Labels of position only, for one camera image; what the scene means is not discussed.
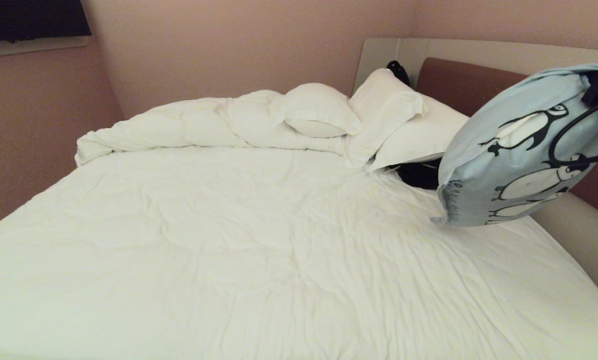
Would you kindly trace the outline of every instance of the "duvet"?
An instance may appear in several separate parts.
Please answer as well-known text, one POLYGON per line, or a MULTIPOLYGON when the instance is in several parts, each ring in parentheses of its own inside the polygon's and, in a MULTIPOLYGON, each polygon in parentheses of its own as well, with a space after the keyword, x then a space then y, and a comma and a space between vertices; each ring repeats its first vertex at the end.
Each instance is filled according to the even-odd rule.
POLYGON ((269 95, 82 137, 0 221, 1 356, 598 359, 598 289, 531 218, 434 225, 434 191, 280 134, 269 95))

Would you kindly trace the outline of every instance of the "bed frame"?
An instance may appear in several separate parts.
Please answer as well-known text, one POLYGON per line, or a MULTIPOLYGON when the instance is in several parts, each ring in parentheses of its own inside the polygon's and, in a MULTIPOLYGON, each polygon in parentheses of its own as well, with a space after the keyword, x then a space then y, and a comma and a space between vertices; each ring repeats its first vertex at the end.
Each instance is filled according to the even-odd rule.
MULTIPOLYGON (((538 71, 598 63, 598 50, 463 39, 369 38, 354 90, 392 60, 422 94, 472 116, 495 95, 538 71)), ((598 286, 598 164, 577 186, 532 217, 598 286)))

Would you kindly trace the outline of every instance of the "pink wall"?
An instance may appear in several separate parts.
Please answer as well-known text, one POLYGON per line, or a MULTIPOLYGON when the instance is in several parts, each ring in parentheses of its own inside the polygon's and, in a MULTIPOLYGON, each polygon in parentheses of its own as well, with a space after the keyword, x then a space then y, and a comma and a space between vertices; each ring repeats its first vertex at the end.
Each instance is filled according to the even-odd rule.
POLYGON ((414 37, 598 49, 598 0, 415 0, 414 37))
POLYGON ((350 94, 364 39, 410 34, 412 0, 87 0, 123 114, 321 82, 350 94))
POLYGON ((77 138, 122 120, 94 44, 0 57, 0 220, 75 168, 77 138))

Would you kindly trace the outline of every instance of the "light blue bag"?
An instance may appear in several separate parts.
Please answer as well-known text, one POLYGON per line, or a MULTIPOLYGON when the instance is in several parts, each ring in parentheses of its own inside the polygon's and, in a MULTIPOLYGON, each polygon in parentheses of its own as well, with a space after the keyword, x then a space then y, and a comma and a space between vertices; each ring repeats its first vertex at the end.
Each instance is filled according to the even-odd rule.
MULTIPOLYGON (((583 64, 535 73, 498 94, 459 130, 439 168, 437 193, 445 215, 434 223, 482 226, 511 221, 541 209, 571 189, 593 167, 555 166, 548 148, 557 133, 589 109, 583 64)), ((559 141, 559 159, 598 155, 598 111, 559 141)))

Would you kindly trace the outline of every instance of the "television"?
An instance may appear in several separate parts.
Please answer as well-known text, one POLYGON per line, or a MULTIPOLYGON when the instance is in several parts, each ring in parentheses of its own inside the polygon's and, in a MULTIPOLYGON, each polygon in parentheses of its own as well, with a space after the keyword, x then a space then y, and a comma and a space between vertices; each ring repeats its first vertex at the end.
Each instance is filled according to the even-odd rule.
POLYGON ((89 35, 81 0, 0 0, 0 41, 89 35))

